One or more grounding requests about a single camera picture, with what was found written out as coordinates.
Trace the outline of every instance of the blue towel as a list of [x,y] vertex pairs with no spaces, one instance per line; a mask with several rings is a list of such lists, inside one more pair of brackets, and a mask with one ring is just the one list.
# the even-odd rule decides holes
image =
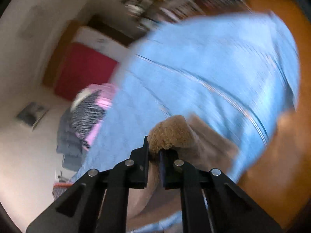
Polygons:
[[279,114],[297,104],[297,48],[274,14],[166,23],[127,62],[121,89],[72,181],[90,168],[104,171],[127,159],[167,117],[195,113],[238,146],[227,174],[237,182],[262,155]]

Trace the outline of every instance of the pile of clothes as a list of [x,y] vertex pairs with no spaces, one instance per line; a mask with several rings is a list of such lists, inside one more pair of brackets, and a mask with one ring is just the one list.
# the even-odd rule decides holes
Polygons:
[[115,93],[116,87],[112,84],[91,84],[76,96],[62,115],[56,151],[64,154],[64,168],[78,171],[82,166]]

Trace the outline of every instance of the pink fabric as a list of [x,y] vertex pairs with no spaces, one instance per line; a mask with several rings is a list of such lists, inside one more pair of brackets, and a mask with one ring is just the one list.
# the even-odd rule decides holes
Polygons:
[[117,91],[117,87],[110,83],[102,85],[91,84],[87,89],[90,89],[92,92],[101,91],[95,103],[105,110],[111,107],[112,99]]
[[92,145],[97,133],[99,132],[99,129],[101,127],[101,124],[102,124],[102,120],[100,120],[98,123],[96,123],[91,132],[87,135],[85,141],[89,144],[89,145]]

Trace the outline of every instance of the book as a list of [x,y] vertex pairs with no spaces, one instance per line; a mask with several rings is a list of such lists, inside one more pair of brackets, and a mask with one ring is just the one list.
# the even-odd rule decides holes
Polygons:
[[31,102],[16,116],[16,118],[33,130],[46,112],[48,112],[48,109],[45,106]]

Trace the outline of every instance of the red cushion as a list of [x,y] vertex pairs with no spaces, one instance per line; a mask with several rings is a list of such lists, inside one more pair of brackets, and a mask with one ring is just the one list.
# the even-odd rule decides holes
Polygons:
[[88,85],[107,83],[117,61],[79,43],[72,43],[62,63],[55,93],[72,101]]

